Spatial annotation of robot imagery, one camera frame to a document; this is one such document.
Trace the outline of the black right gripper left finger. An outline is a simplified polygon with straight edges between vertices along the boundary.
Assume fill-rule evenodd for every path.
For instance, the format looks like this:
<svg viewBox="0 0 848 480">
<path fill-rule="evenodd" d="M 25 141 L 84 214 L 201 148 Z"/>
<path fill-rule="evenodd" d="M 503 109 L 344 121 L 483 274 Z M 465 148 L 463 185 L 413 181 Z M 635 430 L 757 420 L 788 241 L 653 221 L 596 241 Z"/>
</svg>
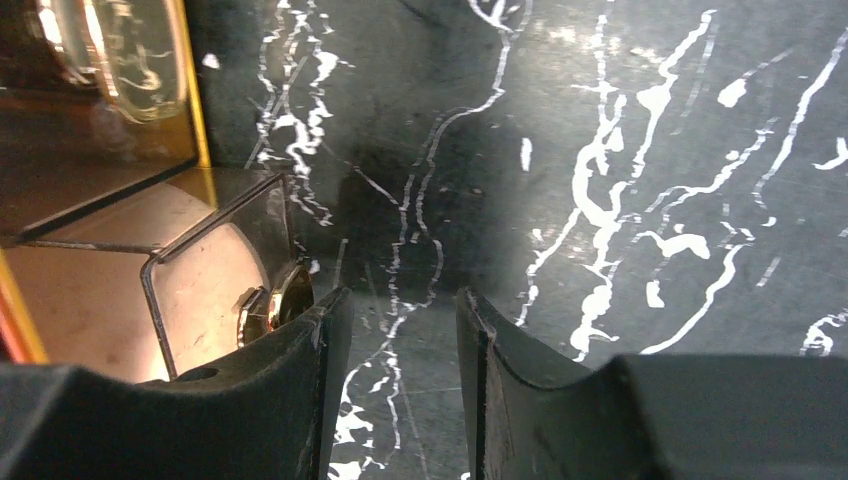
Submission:
<svg viewBox="0 0 848 480">
<path fill-rule="evenodd" d="M 172 381 L 1 367 L 5 479 L 323 479 L 351 345 L 340 287 Z"/>
</svg>

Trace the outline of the orange drawer organizer box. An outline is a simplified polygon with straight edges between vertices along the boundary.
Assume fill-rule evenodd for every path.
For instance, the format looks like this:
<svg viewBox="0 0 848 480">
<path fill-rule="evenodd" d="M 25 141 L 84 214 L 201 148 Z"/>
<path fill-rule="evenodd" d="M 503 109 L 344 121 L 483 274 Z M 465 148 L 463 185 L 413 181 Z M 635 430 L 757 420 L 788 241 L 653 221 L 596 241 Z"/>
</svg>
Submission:
<svg viewBox="0 0 848 480">
<path fill-rule="evenodd" d="M 181 1 L 1 5 L 1 248 L 211 163 Z"/>
</svg>

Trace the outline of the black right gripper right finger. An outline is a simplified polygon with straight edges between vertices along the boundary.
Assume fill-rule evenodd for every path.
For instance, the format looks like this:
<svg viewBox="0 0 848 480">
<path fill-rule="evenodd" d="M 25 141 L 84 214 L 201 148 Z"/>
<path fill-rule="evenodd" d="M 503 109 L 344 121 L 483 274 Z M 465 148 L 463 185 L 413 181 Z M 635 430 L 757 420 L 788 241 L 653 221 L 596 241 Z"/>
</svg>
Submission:
<svg viewBox="0 0 848 480">
<path fill-rule="evenodd" d="M 474 479 L 843 479 L 847 362 L 618 355 L 577 363 L 457 294 Z"/>
</svg>

